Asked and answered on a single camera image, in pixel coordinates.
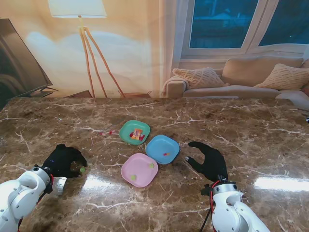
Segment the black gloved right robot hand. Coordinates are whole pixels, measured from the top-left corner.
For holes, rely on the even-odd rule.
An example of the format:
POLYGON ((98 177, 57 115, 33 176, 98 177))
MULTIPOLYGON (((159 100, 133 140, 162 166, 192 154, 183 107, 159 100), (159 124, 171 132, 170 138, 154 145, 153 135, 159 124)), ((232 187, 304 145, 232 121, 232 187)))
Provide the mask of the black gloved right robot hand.
POLYGON ((196 141, 190 142, 188 145, 198 148, 204 155, 204 162, 202 164, 198 163, 192 157, 185 158, 196 172, 203 174, 212 182, 219 180, 219 176, 226 180, 228 179, 226 162, 219 150, 196 141))

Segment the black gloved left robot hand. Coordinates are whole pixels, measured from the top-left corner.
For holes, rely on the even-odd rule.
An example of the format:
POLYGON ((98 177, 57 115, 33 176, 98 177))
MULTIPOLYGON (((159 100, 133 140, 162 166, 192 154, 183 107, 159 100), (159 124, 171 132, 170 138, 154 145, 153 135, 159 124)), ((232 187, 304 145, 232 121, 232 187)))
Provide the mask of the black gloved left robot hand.
POLYGON ((59 144, 44 161, 42 169, 49 170, 53 177, 76 178, 80 172, 70 169, 73 162, 81 163, 84 167, 87 166, 86 159, 78 149, 59 144))

